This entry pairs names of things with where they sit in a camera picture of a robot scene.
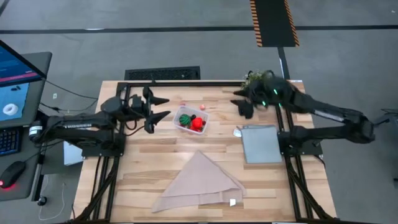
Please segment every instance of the white label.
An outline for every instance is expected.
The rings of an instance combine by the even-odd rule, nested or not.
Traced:
[[[33,135],[33,134],[37,134],[37,131],[36,130],[29,131],[29,135]]]
[[[89,128],[91,124],[73,124],[73,125],[64,125],[64,128]]]
[[[235,198],[231,198],[231,199],[229,200],[229,206],[232,207],[232,206],[234,206],[234,205],[236,205],[236,199],[235,199]]]
[[[36,130],[43,130],[43,126],[33,126],[29,128],[29,132]]]
[[[334,121],[339,121],[339,122],[344,121],[343,118],[340,118],[338,116],[335,116],[335,115],[332,115],[332,114],[328,114],[328,113],[325,113],[325,112],[322,112],[322,111],[315,110],[313,113],[315,113],[318,116],[324,117],[324,118],[332,119]]]
[[[241,131],[240,130],[238,130],[238,129],[235,129],[234,130],[234,135],[236,136],[236,137],[242,137],[242,133],[241,133]]]

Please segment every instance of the wooden plank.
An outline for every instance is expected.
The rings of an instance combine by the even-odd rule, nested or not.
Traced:
[[[302,82],[293,82],[304,91]],[[100,105],[114,96],[117,82],[103,82]],[[246,164],[240,138],[233,136],[237,125],[277,125],[275,110],[255,110],[253,119],[238,115],[229,102],[239,87],[153,87],[155,96],[170,102],[153,107],[154,112],[170,110],[171,114],[155,128],[154,134],[139,131],[128,137],[120,160],[118,181],[111,222],[271,222],[294,221],[294,212],[284,162],[280,164]],[[142,88],[131,94],[142,95]],[[203,136],[177,130],[172,119],[181,102],[198,108],[206,105],[209,127]],[[293,114],[294,123],[312,127],[312,117]],[[237,178],[247,189],[243,202],[229,207],[226,203],[175,208],[152,213],[150,208],[197,150]],[[302,156],[309,191],[330,215],[335,209],[325,168],[312,156]],[[97,158],[84,161],[75,198],[75,211],[80,214],[90,201]]]

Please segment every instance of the keyboard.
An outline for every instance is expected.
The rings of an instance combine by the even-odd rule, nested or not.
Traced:
[[[0,131],[0,156],[19,152],[21,149],[21,139],[21,128],[12,128]]]
[[[126,70],[125,80],[199,80],[200,68],[175,67]]]

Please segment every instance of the triangular cloth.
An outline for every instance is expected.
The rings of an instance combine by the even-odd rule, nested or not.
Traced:
[[[197,151],[152,206],[152,212],[190,205],[241,202],[246,189],[231,174]]]

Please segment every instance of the gray floor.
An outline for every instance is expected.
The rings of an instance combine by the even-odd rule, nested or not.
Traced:
[[[289,1],[295,24],[398,24],[396,0]],[[244,0],[11,0],[0,29],[87,29],[175,26],[250,26]],[[298,31],[299,48],[285,49],[290,76],[305,83],[314,98],[363,111],[369,118],[398,103],[398,30]],[[199,65],[202,79],[237,79],[248,70],[280,73],[275,48],[257,48],[253,32],[175,32],[150,34],[0,35],[20,53],[51,51],[49,80],[96,96],[103,80],[122,80],[125,69]],[[42,101],[60,108],[84,108],[90,101],[46,85]],[[314,118],[315,126],[332,124]],[[398,220],[398,139],[388,124],[377,140],[358,145],[324,141],[325,162],[338,216],[344,220],[396,223]],[[43,193],[51,203],[41,222],[29,199],[0,202],[0,223],[55,223],[70,217],[79,168],[51,175]]]

